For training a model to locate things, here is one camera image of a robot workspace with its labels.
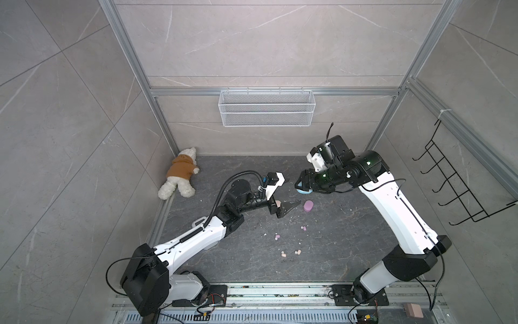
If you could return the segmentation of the blue earbud charging case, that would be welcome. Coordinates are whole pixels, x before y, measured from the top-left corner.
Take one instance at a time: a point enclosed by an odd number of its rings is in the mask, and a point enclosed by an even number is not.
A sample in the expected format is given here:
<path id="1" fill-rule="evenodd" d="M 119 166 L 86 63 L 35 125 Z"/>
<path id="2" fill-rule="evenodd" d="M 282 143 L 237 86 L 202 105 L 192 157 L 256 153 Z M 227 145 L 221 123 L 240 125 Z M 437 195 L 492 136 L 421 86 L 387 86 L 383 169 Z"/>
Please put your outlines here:
<path id="1" fill-rule="evenodd" d="M 313 193 L 313 189 L 311 189 L 311 188 L 304 188 L 302 185 L 299 185 L 299 184 L 295 186 L 295 189 L 300 194 L 311 194 L 311 193 Z"/>

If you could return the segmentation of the purple earbud charging case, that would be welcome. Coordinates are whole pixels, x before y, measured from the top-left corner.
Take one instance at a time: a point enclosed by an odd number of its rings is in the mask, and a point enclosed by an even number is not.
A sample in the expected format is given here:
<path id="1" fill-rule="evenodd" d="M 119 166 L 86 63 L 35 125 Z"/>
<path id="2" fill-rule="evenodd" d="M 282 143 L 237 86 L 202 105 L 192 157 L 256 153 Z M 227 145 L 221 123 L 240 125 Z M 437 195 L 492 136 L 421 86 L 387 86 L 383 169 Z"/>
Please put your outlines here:
<path id="1" fill-rule="evenodd" d="M 311 210 L 313 210 L 314 208 L 314 202 L 313 201 L 310 201 L 310 200 L 307 200 L 305 203 L 304 203 L 304 206 L 303 206 L 305 212 L 310 212 Z"/>

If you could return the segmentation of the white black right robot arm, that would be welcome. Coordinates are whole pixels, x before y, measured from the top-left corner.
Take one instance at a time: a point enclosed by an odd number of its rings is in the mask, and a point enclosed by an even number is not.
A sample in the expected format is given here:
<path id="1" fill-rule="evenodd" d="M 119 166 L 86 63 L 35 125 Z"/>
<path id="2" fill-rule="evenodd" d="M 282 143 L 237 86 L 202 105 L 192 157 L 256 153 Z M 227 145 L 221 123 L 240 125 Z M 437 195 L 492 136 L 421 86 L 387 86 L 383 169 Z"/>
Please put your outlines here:
<path id="1" fill-rule="evenodd" d="M 439 236 L 419 216 L 377 152 L 355 155 L 314 147 L 306 159 L 312 168 L 300 174 L 295 185 L 299 193 L 330 194 L 348 183 L 369 198 L 398 241 L 382 261 L 355 279 L 351 294 L 357 303 L 369 302 L 396 281 L 408 282 L 430 271 L 451 246 L 447 236 Z"/>

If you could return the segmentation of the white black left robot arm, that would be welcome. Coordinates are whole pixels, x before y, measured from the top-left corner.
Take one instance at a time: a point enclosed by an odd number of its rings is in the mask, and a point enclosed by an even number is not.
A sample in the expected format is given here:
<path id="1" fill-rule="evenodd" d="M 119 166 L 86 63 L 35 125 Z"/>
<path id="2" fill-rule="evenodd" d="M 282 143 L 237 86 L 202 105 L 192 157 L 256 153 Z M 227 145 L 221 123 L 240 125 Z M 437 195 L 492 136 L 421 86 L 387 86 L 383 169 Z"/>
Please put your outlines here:
<path id="1" fill-rule="evenodd" d="M 176 271 L 235 232 L 244 223 L 245 212 L 266 208 L 279 219 L 285 217 L 300 202 L 275 200 L 275 190 L 284 183 L 281 172 L 262 176 L 247 170 L 231 176 L 221 186 L 211 212 L 196 220 L 192 229 L 155 247 L 144 243 L 125 258 L 128 265 L 120 279 L 120 294 L 142 317 L 158 313 L 167 300 L 201 305 L 209 297 L 209 282 L 197 271 Z"/>

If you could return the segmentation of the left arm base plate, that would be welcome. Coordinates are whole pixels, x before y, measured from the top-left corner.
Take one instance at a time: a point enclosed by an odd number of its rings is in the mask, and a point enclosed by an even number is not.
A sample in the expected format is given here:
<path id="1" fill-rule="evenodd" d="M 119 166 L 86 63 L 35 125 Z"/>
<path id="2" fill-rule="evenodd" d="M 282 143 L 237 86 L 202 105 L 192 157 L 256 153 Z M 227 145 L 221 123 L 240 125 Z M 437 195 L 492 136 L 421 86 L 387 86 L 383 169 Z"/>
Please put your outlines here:
<path id="1" fill-rule="evenodd" d="M 209 305 L 209 303 L 213 299 L 215 302 L 221 302 L 221 301 L 226 300 L 227 291 L 228 291 L 228 285 L 223 285 L 223 284 L 212 285 L 206 294 L 206 298 L 196 297 L 192 301 L 189 301 L 186 299 L 180 299 L 180 300 L 173 301 L 171 303 L 171 306 L 172 307 L 189 307 L 189 306 Z"/>

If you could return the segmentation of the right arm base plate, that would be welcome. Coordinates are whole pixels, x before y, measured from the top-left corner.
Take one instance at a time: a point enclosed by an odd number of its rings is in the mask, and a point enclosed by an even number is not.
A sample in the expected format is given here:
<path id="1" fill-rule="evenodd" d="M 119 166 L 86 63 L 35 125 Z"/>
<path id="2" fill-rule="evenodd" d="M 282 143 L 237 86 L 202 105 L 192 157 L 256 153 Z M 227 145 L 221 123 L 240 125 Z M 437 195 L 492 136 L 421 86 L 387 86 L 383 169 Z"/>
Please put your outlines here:
<path id="1" fill-rule="evenodd" d="M 336 306 L 389 306 L 389 300 L 385 289 L 375 294 L 371 298 L 367 298 L 364 302 L 360 302 L 352 292 L 352 284 L 335 284 L 331 286 L 327 296 L 334 300 Z"/>

